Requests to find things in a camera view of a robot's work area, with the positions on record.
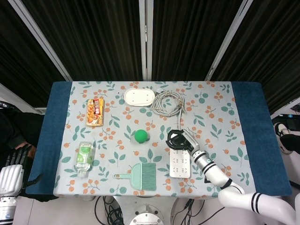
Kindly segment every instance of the plastic bottle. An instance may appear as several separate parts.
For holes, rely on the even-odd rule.
[[[91,168],[93,144],[91,142],[80,142],[79,151],[76,158],[75,169],[78,177],[86,177]]]

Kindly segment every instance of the white device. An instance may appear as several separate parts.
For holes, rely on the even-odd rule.
[[[17,196],[22,187],[22,165],[9,165],[0,172],[0,196]]]
[[[189,178],[191,176],[190,156],[185,150],[170,149],[170,177]]]
[[[154,98],[154,92],[148,88],[130,88],[124,93],[124,100],[128,105],[149,106],[152,104]]]
[[[221,187],[218,198],[225,207],[252,210],[287,225],[300,225],[300,194],[295,198],[297,213],[282,199],[257,192],[245,194],[241,186],[227,177],[205,152],[200,151],[197,141],[185,129],[171,130],[166,143],[171,149],[186,150],[206,178]]]

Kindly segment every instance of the shoe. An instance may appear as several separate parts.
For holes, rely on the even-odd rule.
[[[280,141],[280,137],[282,137],[283,135],[289,135],[290,131],[282,123],[275,123],[273,127],[274,127],[274,130],[275,130],[277,142],[279,144],[279,147],[280,147],[281,151],[284,154],[287,154],[287,155],[291,154],[293,151],[289,151],[288,149],[286,149],[285,146],[283,146],[283,144]]]

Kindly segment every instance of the white plastic lid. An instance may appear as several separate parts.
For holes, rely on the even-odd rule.
[[[155,94],[152,90],[130,88],[124,94],[124,100],[128,105],[149,106],[152,104]]]

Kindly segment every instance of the snack box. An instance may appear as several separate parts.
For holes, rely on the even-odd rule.
[[[89,99],[87,109],[86,125],[88,127],[103,126],[104,100],[101,98]]]

